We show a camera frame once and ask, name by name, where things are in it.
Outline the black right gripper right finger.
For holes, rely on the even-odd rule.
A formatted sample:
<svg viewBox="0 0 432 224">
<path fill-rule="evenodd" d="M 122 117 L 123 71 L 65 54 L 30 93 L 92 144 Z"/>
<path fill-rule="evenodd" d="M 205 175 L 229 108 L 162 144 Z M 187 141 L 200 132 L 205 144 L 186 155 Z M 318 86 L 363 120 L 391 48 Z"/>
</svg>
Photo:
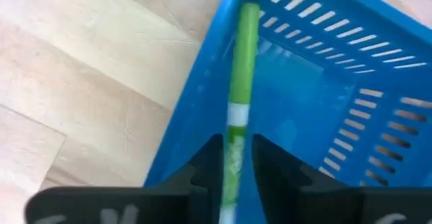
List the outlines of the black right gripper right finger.
<svg viewBox="0 0 432 224">
<path fill-rule="evenodd" d="M 261 134 L 252 161 L 268 224 L 432 224 L 432 188 L 349 186 Z"/>
</svg>

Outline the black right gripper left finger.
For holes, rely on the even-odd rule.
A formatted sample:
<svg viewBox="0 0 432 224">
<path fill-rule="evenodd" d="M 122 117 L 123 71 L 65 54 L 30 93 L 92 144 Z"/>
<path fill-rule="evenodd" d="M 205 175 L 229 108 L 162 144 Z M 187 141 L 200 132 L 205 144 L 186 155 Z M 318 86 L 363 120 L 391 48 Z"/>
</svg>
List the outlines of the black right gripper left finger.
<svg viewBox="0 0 432 224">
<path fill-rule="evenodd" d="M 54 187 L 35 194 L 25 224 L 217 224 L 223 136 L 215 134 L 152 187 Z"/>
</svg>

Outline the blue plastic basket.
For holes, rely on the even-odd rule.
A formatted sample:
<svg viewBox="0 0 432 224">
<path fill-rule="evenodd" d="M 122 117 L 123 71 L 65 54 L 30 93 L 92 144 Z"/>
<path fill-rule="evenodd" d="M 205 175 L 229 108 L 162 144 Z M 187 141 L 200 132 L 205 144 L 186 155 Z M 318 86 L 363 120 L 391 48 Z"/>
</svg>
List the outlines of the blue plastic basket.
<svg viewBox="0 0 432 224">
<path fill-rule="evenodd" d="M 226 131 L 247 2 L 260 7 L 249 134 L 351 186 L 432 187 L 432 28 L 382 0 L 221 0 L 145 185 Z"/>
</svg>

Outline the green thin marker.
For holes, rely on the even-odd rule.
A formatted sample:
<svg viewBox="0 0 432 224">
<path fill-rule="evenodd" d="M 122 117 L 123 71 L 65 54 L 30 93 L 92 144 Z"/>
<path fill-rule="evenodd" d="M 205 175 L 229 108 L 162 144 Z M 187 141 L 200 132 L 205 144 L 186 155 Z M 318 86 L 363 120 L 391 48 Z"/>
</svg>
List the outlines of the green thin marker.
<svg viewBox="0 0 432 224">
<path fill-rule="evenodd" d="M 235 224 L 240 174 L 246 144 L 252 79 L 257 56 L 260 7 L 244 3 L 240 7 L 234 45 L 227 104 L 226 151 L 218 224 Z"/>
</svg>

